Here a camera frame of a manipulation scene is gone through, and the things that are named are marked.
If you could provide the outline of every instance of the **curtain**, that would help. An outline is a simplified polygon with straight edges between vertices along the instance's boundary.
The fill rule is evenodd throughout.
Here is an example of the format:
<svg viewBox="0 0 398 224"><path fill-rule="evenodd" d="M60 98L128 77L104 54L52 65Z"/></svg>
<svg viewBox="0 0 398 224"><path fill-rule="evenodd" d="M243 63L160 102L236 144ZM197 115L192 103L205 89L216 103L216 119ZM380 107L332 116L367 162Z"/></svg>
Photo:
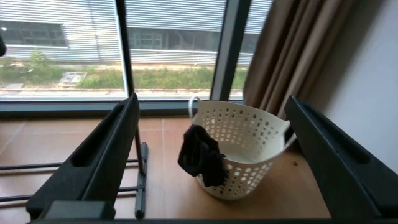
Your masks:
<svg viewBox="0 0 398 224"><path fill-rule="evenodd" d="M304 100L311 94L353 1L275 0L244 84L244 104L285 119L290 95Z"/></svg>

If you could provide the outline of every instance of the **perforated basket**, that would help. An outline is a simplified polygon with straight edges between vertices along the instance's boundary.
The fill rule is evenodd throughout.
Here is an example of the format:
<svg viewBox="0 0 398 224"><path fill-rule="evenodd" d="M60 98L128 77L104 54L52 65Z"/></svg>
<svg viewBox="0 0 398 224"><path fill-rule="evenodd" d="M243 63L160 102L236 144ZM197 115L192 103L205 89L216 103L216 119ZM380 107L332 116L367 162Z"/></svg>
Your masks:
<svg viewBox="0 0 398 224"><path fill-rule="evenodd" d="M192 102L198 100L198 111L192 118ZM223 185L205 187L201 174L200 185L215 197L235 200L251 193L271 168L273 160L282 153L284 133L288 121L250 106L224 101L189 102L192 124L203 126L218 141L224 169L228 176Z"/></svg>

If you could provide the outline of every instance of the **floor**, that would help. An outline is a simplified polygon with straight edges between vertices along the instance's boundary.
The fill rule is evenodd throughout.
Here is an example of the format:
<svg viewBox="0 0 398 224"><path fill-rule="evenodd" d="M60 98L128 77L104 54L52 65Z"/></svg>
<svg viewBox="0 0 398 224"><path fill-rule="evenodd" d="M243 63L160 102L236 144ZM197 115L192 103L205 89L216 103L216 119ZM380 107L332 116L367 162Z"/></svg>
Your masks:
<svg viewBox="0 0 398 224"><path fill-rule="evenodd" d="M0 166L62 162L99 119L0 121ZM293 150L281 155L257 189L226 202L212 197L177 164L188 118L140 119L141 141L149 146L146 218L325 218L330 217L313 174ZM130 158L136 157L135 147ZM0 172L0 197L33 194L54 169ZM136 184L137 167L127 166L122 187ZM135 198L120 195L116 218L134 218ZM0 223L27 223L25 202L0 203Z"/></svg>

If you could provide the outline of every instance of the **building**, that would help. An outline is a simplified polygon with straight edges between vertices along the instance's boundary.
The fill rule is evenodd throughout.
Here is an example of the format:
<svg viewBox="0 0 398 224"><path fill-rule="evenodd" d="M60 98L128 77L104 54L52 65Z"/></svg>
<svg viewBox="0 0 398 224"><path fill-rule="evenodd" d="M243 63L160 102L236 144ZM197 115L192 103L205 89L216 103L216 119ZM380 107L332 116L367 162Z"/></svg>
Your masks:
<svg viewBox="0 0 398 224"><path fill-rule="evenodd" d="M249 65L272 0L253 0L239 65ZM42 50L58 62L120 61L114 0L0 0L7 56ZM203 64L216 60L225 0L127 0L131 60Z"/></svg>

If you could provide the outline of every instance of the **white wall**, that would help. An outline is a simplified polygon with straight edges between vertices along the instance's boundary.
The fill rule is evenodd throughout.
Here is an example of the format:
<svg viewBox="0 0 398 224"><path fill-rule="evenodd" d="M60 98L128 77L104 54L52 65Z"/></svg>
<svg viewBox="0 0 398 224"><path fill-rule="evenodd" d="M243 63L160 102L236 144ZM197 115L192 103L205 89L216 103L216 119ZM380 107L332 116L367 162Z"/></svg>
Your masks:
<svg viewBox="0 0 398 224"><path fill-rule="evenodd" d="M398 1L371 21L375 2L355 5L309 103L398 173Z"/></svg>

